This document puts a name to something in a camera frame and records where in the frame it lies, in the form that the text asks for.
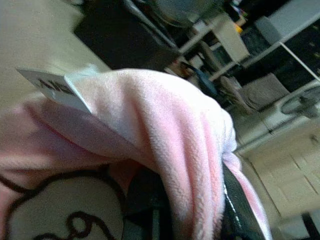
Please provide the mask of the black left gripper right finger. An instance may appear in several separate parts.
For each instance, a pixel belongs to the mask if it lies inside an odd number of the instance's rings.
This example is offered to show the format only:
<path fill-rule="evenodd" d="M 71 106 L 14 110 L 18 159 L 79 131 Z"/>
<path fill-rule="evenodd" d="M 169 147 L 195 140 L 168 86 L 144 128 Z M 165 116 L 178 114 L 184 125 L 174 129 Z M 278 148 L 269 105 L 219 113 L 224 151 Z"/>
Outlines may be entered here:
<path fill-rule="evenodd" d="M 245 192 L 231 170 L 223 164 L 225 209 L 222 240 L 263 240 L 265 237 L 250 207 Z"/>

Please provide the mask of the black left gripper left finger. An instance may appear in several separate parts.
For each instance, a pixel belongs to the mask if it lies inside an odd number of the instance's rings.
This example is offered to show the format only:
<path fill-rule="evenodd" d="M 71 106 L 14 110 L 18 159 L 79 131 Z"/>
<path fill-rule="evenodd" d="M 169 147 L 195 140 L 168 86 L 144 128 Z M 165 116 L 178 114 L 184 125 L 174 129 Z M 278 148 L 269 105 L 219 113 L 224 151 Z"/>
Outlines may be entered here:
<path fill-rule="evenodd" d="M 140 169 L 132 178 L 123 211 L 124 240 L 172 240 L 170 203 L 161 177 Z"/>

